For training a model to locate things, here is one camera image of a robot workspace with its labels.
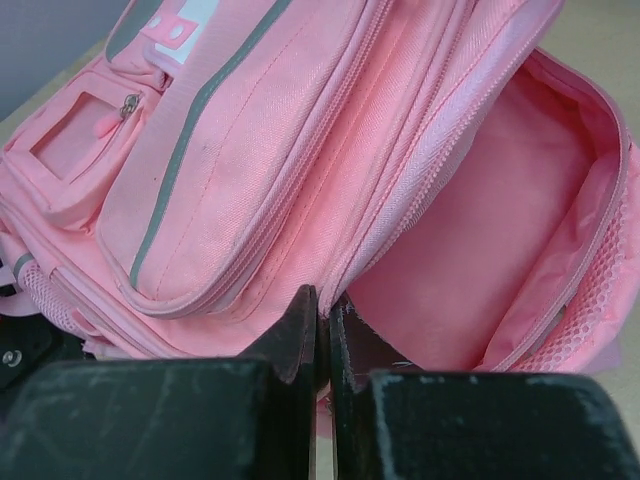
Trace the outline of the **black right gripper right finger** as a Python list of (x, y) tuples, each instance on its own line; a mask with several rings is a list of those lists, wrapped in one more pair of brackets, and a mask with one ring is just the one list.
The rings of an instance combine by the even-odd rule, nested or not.
[(629, 479), (633, 444), (585, 376), (428, 372), (348, 299), (329, 320), (338, 479)]

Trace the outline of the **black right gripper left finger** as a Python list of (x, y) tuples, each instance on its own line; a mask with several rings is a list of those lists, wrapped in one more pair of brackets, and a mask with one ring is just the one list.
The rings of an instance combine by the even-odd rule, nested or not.
[(5, 479), (311, 479), (317, 295), (234, 357), (59, 362), (1, 437)]

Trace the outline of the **pink student backpack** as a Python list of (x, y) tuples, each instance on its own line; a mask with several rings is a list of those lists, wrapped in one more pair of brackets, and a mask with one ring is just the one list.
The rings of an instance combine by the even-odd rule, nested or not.
[(133, 1), (1, 151), (10, 316), (234, 355), (299, 287), (433, 370), (579, 371), (639, 289), (639, 150), (559, 1)]

